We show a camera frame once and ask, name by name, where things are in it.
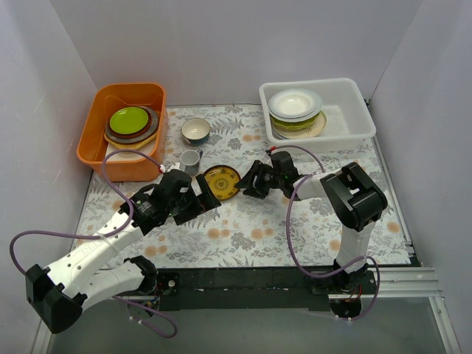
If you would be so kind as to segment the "lime green dotted plate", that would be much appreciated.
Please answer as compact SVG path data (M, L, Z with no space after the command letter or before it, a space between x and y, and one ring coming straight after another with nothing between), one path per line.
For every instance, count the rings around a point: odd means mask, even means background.
M270 116L270 119L276 128L281 128L288 131L300 131L300 130L303 130L312 126L312 124L316 121L317 117L318 116L313 116L307 120L303 120L299 122L294 122L294 121L286 122L281 119L277 119L274 116Z

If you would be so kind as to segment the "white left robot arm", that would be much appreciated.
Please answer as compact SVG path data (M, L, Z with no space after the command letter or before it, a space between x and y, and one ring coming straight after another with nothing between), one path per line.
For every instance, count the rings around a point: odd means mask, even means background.
M158 184L142 187L122 204L90 241L44 268L34 265L26 272L28 303L52 333L70 328L85 309L112 296L156 290L158 270L143 256L107 271L103 266L168 218L182 225L218 208L221 203L204 176L195 180L199 194L192 188L192 177L180 170L166 172Z

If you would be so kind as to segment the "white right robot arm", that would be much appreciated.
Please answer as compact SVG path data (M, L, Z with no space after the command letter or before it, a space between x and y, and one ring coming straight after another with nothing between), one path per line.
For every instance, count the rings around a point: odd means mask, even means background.
M253 198L264 199L271 190L280 190L288 198L285 219L288 250L295 266L314 288L346 294L359 289L369 274L368 265L376 263L367 249L372 230L387 208L384 192L354 162L334 173L302 175L289 152L272 149L267 154L270 162L255 161L236 188ZM291 238L294 203L315 198L326 198L342 225L333 269L323 274L310 272L298 261Z

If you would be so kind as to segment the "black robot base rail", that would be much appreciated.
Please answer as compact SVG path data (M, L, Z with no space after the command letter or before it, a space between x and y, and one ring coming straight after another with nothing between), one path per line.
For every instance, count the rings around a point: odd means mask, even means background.
M162 311L289 309L329 311L330 298L358 304L373 295L375 275L336 275L311 279L296 267L167 268L159 271L157 285L148 294L126 291L131 299L158 299Z

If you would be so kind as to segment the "cream green glazed plate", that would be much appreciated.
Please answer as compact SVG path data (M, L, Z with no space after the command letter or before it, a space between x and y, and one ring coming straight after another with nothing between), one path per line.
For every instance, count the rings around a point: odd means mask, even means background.
M272 123L274 134L280 136L282 139L309 139L318 136L327 124L327 117L321 111L317 114L316 121L309 128L300 131L288 131L281 128L276 128Z

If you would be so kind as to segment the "yellow black patterned plate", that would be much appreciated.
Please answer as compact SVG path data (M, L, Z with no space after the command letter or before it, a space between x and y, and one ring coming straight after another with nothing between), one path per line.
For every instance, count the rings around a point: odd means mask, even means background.
M210 167L204 172L204 178L219 201L234 198L240 191L235 186L241 180L240 174L228 165L220 164Z

